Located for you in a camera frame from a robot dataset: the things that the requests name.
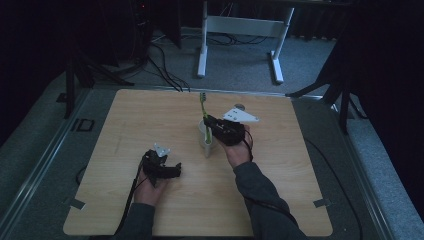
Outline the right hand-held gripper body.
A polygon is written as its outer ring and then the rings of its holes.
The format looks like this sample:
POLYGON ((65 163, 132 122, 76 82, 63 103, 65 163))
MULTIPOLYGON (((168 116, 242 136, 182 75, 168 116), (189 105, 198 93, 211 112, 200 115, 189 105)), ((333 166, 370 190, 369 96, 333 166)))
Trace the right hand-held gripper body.
POLYGON ((234 146, 245 138, 244 124, 258 121, 257 116, 233 107, 213 123, 213 135, 226 146, 234 146))

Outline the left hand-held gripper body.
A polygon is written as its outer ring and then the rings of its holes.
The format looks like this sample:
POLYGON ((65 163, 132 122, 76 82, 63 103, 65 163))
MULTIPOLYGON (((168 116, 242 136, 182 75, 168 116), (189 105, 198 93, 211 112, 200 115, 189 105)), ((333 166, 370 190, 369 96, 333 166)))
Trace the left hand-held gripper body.
POLYGON ((158 164, 159 157, 164 155, 168 156, 169 152, 169 148, 164 148, 155 143, 153 148, 148 150, 142 157, 141 165, 143 172, 149 178, 153 186, 156 185, 158 179, 169 179, 169 169, 166 166, 160 166, 158 164))

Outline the green toothbrush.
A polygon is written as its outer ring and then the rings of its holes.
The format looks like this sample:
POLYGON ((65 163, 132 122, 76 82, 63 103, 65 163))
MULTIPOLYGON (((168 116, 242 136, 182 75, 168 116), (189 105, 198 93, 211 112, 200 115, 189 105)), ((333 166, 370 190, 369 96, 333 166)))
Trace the green toothbrush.
POLYGON ((206 119, 208 117, 208 114, 207 114, 207 112, 205 110, 205 107, 204 107, 204 103, 206 101, 206 93, 205 92, 201 92, 199 94, 199 99, 200 99, 201 110, 202 110, 202 115, 203 115, 203 121, 204 121, 204 126, 205 126, 205 143, 206 144, 211 144, 212 143, 211 133, 210 133, 210 130, 209 130, 208 126, 206 125, 206 119))

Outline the white cup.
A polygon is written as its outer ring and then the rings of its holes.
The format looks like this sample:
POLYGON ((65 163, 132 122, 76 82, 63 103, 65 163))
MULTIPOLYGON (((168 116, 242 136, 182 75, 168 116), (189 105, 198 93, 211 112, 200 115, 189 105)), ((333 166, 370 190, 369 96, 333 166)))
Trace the white cup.
POLYGON ((204 156, 209 158, 212 150, 217 146, 217 140, 212 135, 212 131, 201 120, 198 124, 198 142, 203 148, 204 156))

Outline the person's right hand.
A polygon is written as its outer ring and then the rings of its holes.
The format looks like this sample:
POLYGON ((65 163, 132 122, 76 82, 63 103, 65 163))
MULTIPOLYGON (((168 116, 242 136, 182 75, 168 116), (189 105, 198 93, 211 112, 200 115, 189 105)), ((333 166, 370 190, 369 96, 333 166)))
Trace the person's right hand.
POLYGON ((245 139, 238 145, 226 146, 225 144, 221 143, 228 163, 232 168, 236 168, 237 166, 246 162, 250 162, 253 159, 253 138, 250 134, 250 127, 245 125, 244 128, 245 139))

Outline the person's left hand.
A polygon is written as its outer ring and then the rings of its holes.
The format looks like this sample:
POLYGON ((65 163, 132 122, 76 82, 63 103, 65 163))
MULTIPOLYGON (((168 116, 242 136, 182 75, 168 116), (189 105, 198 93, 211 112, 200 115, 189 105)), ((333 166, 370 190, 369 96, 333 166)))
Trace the person's left hand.
POLYGON ((161 195, 165 191, 168 183, 169 180, 165 179, 160 180, 155 186, 153 186, 144 172, 140 171, 133 194, 134 202, 156 206, 160 201, 161 195))

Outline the dark computer tower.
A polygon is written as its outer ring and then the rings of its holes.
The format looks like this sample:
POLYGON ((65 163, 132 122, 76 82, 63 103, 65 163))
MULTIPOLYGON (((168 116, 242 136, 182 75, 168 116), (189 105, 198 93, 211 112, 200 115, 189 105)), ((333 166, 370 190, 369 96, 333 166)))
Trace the dark computer tower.
POLYGON ((148 48, 153 34, 152 0, 131 0, 135 40, 132 56, 144 63, 148 56, 148 48))

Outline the black tripod stand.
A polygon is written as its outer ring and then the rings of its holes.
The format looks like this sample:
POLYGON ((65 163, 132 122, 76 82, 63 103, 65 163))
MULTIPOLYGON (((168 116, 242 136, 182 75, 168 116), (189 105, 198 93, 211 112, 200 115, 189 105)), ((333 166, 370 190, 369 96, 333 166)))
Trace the black tripod stand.
POLYGON ((324 85, 329 85, 322 100, 325 104, 333 104, 338 98, 341 98, 339 127, 344 134, 348 133, 348 107, 351 102, 354 68, 359 62, 360 37, 361 35, 358 33, 345 30, 325 61, 316 81, 298 91, 287 94, 287 97, 300 98, 324 85))
POLYGON ((92 69, 119 85, 133 86, 133 83, 107 70, 81 50, 73 50, 66 65, 65 92, 58 97, 59 102, 64 102, 66 104, 65 119, 70 118, 76 107, 75 80, 78 80, 83 88, 92 88, 94 86, 95 81, 91 73, 92 69))

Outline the black rectangular frame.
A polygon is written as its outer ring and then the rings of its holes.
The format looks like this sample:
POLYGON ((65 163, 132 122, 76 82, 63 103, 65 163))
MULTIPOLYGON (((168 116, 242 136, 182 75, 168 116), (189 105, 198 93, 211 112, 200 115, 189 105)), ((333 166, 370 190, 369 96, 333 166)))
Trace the black rectangular frame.
POLYGON ((94 125, 95 121, 93 119, 76 119, 71 130, 76 132, 91 132, 94 125))

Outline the white desk frame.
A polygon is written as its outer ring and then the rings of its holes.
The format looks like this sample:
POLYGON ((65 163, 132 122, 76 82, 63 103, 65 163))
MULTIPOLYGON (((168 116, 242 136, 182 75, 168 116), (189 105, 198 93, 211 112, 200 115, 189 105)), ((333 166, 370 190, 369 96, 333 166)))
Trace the white desk frame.
POLYGON ((203 78, 206 75, 207 65, 207 35, 209 33, 224 33, 234 35, 249 35, 256 37, 271 37, 278 40, 276 48, 270 52, 275 81, 279 84, 284 82, 282 67, 280 64, 280 53, 286 39, 294 7, 288 8, 288 13, 283 20, 262 20, 239 17, 215 16, 208 13, 208 1, 203 1, 201 48, 199 54, 197 76, 203 78))

